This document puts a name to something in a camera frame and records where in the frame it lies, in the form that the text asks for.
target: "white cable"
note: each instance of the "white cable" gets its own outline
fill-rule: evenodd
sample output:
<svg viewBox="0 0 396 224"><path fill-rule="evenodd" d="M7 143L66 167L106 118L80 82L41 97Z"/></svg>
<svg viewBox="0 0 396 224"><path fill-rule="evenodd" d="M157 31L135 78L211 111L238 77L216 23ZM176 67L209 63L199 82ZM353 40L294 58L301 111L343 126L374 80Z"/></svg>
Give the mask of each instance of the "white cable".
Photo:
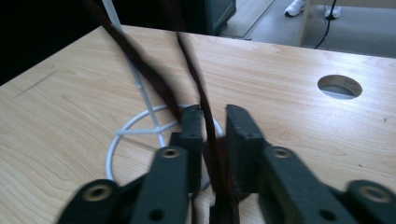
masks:
<svg viewBox="0 0 396 224"><path fill-rule="evenodd" d="M180 108L185 108L189 105L179 105ZM152 108L152 110L154 112L160 111L160 110L164 110L166 109L167 106L166 105L158 105ZM119 143L120 139L123 136L124 131L128 131L129 128L131 128L131 126L133 126L134 124L136 124L139 120L141 120L142 118L144 118L145 116L149 115L149 112L146 110L142 113L140 113L139 115L137 115L136 117L134 117L133 119L131 119L130 121L128 121L122 128L121 130L116 132L116 136L113 138L113 141L110 144L110 147L108 148L108 152L107 152L107 156L106 156L106 178L109 180L113 180L114 181L114 177L113 177L113 172L112 172L112 161L113 161L113 155L114 155L114 151L116 149L117 144ZM219 125L219 123L213 119L213 122L215 124L215 128L216 128L216 133L218 134L218 136L224 136L224 133ZM157 133L157 134L161 134L161 132L165 131L166 129L164 128L165 126L167 127L167 129L172 128L173 126L175 126L177 124L177 122L171 122L168 123L160 128L154 128L151 130L141 130L144 131L142 133L140 132L130 132L127 134L146 134L146 133ZM160 147L164 147L163 141L161 141L160 136L159 136L159 141L160 141Z"/></svg>

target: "black mechanical part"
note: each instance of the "black mechanical part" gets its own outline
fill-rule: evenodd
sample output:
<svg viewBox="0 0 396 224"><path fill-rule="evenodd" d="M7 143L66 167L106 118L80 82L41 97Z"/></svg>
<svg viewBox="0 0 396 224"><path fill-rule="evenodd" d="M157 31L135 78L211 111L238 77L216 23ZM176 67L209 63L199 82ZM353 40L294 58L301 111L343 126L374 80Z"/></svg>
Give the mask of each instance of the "black mechanical part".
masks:
<svg viewBox="0 0 396 224"><path fill-rule="evenodd" d="M201 119L198 105L187 107L182 132L156 152L149 173L124 187L104 179L87 184L58 223L185 223L188 192L201 179ZM236 190L260 193L267 224L396 223L389 189L367 180L351 182L346 192L320 183L291 150L271 147L236 105L227 106L226 143Z"/></svg>
<svg viewBox="0 0 396 224"><path fill-rule="evenodd" d="M198 105L183 109L181 133L172 133L169 146L179 146L189 151L189 193L201 189L202 172L202 112Z"/></svg>
<svg viewBox="0 0 396 224"><path fill-rule="evenodd" d="M269 144L246 109L227 105L226 144L230 169L239 193L258 192L259 159Z"/></svg>
<svg viewBox="0 0 396 224"><path fill-rule="evenodd" d="M188 152L163 147L140 190L130 223L185 223L188 209Z"/></svg>
<svg viewBox="0 0 396 224"><path fill-rule="evenodd" d="M352 181L338 198L359 223L396 223L396 196L372 181Z"/></svg>
<svg viewBox="0 0 396 224"><path fill-rule="evenodd" d="M267 147L262 155L259 204L267 224L358 223L292 151Z"/></svg>
<svg viewBox="0 0 396 224"><path fill-rule="evenodd" d="M78 191L64 209L58 223L127 223L143 180L141 176L121 188L111 180L92 181Z"/></svg>

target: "circular hole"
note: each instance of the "circular hole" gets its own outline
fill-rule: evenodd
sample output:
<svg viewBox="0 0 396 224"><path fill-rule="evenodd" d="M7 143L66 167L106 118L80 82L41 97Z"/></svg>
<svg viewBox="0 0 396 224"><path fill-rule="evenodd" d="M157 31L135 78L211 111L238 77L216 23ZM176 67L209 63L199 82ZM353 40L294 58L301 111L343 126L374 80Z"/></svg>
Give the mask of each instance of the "circular hole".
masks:
<svg viewBox="0 0 396 224"><path fill-rule="evenodd" d="M87 189L83 195L85 201L98 202L106 199L113 192L107 185L95 185Z"/></svg>
<svg viewBox="0 0 396 224"><path fill-rule="evenodd" d="M324 219L328 220L328 221L335 221L337 220L337 216L329 211L329 210L320 210L319 214L321 217L323 217Z"/></svg>
<svg viewBox="0 0 396 224"><path fill-rule="evenodd" d="M387 192L374 186L362 186L359 188L361 195L376 203L390 203L391 199Z"/></svg>
<svg viewBox="0 0 396 224"><path fill-rule="evenodd" d="M175 157L178 157L178 155L180 155L180 152L178 150L172 149L172 148L166 149L163 152L163 157L165 157L165 158L175 158Z"/></svg>
<svg viewBox="0 0 396 224"><path fill-rule="evenodd" d="M275 157L284 159L284 158L288 158L290 157L290 152L288 150L286 150L285 148L276 148L273 150L273 155Z"/></svg>
<svg viewBox="0 0 396 224"><path fill-rule="evenodd" d="M319 89L335 99L349 100L361 95L361 84L350 77L329 75L318 81Z"/></svg>
<svg viewBox="0 0 396 224"><path fill-rule="evenodd" d="M151 221L161 221L164 217L164 213L160 209L153 210L149 213L149 219Z"/></svg>

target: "white shoe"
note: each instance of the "white shoe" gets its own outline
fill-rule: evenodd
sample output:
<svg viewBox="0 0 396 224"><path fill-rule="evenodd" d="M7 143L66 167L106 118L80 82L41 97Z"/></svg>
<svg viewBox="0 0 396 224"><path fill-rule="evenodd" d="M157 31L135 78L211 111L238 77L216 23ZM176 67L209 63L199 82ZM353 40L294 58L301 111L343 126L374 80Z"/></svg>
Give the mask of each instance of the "white shoe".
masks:
<svg viewBox="0 0 396 224"><path fill-rule="evenodd" d="M326 9L324 10L324 17L326 19L329 18L331 11L332 11L332 16L333 16L334 20L337 19L338 17L340 17L340 15L341 15L341 7L334 7L334 9L332 10L331 6L326 6Z"/></svg>
<svg viewBox="0 0 396 224"><path fill-rule="evenodd" d="M297 16L300 12L304 11L305 0L294 0L286 9L285 16Z"/></svg>

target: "table surface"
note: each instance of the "table surface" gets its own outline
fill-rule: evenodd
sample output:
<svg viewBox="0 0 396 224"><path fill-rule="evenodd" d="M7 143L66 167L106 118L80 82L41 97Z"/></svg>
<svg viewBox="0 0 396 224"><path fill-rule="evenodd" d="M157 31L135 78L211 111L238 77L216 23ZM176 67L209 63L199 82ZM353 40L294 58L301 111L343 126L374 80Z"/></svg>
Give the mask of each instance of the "table surface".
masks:
<svg viewBox="0 0 396 224"><path fill-rule="evenodd" d="M124 28L173 80L180 102L197 104L174 34ZM188 36L223 128L225 106L240 105L269 142L294 150L324 183L344 189L350 180L369 179L396 191L396 60ZM357 80L361 96L325 95L318 80L327 75ZM2 223L55 222L76 190L106 177L114 132L144 110L123 54L102 28L1 86ZM169 120L165 112L159 117ZM137 127L151 123L144 119ZM113 160L117 181L123 185L147 171L154 140L121 140ZM252 195L241 204L242 223L262 219L256 200ZM202 216L212 202L209 189L199 201Z"/></svg>

